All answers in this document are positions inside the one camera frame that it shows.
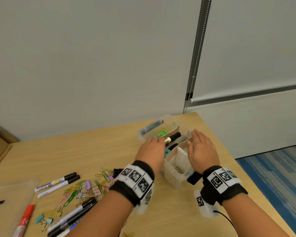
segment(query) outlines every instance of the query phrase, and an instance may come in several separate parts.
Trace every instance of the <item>black cable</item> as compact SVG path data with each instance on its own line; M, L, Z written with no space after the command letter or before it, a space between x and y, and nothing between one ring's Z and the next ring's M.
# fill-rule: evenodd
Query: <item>black cable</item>
M234 230L235 230L236 233L237 233L237 230L236 230L236 228L234 227L234 224L231 222L230 219L228 219L228 217L227 217L226 215L224 215L222 212L219 212L219 211L213 211L213 212L215 212L215 213L219 213L219 214L221 214L222 216L224 216L224 217L230 222L230 224L232 225L232 227L234 228Z

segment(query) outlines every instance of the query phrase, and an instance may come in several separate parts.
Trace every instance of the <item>gray vertical frame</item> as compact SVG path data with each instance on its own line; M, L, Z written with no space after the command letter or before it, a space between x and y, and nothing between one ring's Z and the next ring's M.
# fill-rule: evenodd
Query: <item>gray vertical frame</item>
M198 25L196 30L195 42L194 42L190 74L189 74L187 88L186 88L183 114L186 112L189 100L193 97L197 69L198 69L199 59L202 52L207 20L208 20L208 15L210 10L210 4L211 4L211 0L202 0L201 9L199 11Z

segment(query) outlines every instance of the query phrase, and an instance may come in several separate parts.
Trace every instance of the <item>blue striped carpet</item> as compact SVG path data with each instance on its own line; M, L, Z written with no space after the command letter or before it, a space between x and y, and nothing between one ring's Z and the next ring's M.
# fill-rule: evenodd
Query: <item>blue striped carpet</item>
M296 146L236 161L296 234Z

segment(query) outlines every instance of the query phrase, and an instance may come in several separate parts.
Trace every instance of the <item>plastic organizer box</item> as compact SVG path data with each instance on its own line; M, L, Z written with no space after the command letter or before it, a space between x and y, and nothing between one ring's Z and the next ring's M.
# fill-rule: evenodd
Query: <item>plastic organizer box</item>
M143 143L147 138L158 135L163 129L166 129L168 132L165 137L171 136L177 132L181 133L181 137L166 147L167 149L173 144L178 143L178 146L176 146L164 159L163 168L161 170L162 176L174 189L178 190L186 179L194 172L187 157L186 143L187 140L192 137L191 129L173 116L165 115L140 129L137 132L137 137Z

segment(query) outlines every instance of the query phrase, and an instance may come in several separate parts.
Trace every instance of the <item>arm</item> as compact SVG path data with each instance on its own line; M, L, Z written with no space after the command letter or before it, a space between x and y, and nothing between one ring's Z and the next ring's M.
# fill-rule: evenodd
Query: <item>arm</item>
M212 166L220 166L215 146L202 132L192 131L193 143L188 142L188 157L194 170L203 173ZM239 194L222 202L240 237L288 237L248 195Z
M148 138L135 160L147 163L156 176L163 166L164 137ZM117 237L134 206L122 194L110 190L77 224L67 237Z

